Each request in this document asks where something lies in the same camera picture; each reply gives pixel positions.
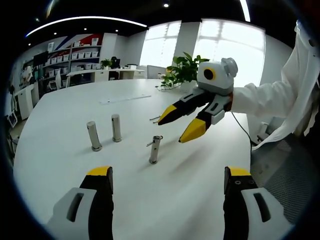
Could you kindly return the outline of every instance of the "ceiling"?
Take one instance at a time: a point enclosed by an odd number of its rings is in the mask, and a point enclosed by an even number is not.
[[[56,20],[79,16],[104,16],[131,20],[148,27],[175,20],[196,22],[201,18],[222,18],[245,21],[239,0],[170,0],[168,8],[164,0],[32,0],[19,2],[14,12],[22,21],[14,29],[14,39],[21,51],[28,43],[35,44],[67,35],[84,33],[115,33],[131,36],[145,31],[141,26],[114,20],[81,19],[65,21],[45,27],[27,38],[30,31]],[[293,47],[296,17],[281,0],[247,0],[251,24],[262,27],[266,33]]]

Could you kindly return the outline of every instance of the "metal cylinder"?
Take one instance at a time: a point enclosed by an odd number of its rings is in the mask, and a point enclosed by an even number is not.
[[[92,144],[92,150],[95,152],[98,152],[102,149],[102,145],[98,138],[96,123],[94,121],[90,121],[86,124],[86,127],[88,128],[91,144]]]
[[[149,162],[151,164],[156,164],[158,162],[158,150],[160,146],[160,140],[161,136],[154,136],[152,140],[152,146],[151,146],[151,154],[149,158]]]
[[[121,131],[120,131],[120,116],[119,114],[113,114],[111,116],[112,120],[112,140],[116,143],[121,141]]]

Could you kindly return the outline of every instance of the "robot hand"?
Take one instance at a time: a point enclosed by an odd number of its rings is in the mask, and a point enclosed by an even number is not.
[[[225,116],[225,109],[230,103],[229,94],[234,89],[234,77],[237,72],[238,66],[233,58],[222,58],[221,62],[200,63],[197,73],[198,87],[170,105],[161,115],[158,125],[189,115],[196,108],[208,103],[185,129],[179,142],[185,143],[201,137],[211,124],[215,125]]]

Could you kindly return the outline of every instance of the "ceiling light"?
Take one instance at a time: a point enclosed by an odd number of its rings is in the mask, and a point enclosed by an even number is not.
[[[50,25],[53,24],[57,24],[57,23],[61,23],[61,22],[65,22],[65,21],[70,21],[70,20],[77,20],[77,19],[103,19],[103,20],[114,20],[114,21],[120,21],[120,22],[125,22],[125,23],[129,23],[129,24],[135,24],[141,27],[146,28],[147,25],[142,24],[142,23],[138,23],[135,21],[129,21],[129,20],[125,20],[125,19],[121,19],[121,18],[116,18],[116,17],[108,17],[108,16],[75,16],[75,17],[69,17],[69,18],[64,18],[64,19],[60,19],[57,21],[53,21],[53,22],[49,22],[45,25],[42,25],[34,30],[32,30],[31,32],[29,32],[27,35],[25,35],[25,37],[28,37],[29,35],[33,34],[34,32],[43,29],[45,27],[48,27]]]
[[[248,5],[247,5],[247,1],[246,0],[240,0],[241,3],[241,7],[242,7],[242,11],[244,14],[244,19],[247,22],[250,22],[250,15],[249,15],[249,9],[248,9]]]

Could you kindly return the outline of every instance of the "white sleeve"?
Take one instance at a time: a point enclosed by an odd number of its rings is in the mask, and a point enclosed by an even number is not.
[[[257,117],[286,117],[294,105],[299,90],[299,56],[296,47],[281,71],[282,81],[259,87],[253,83],[235,87],[231,111]]]

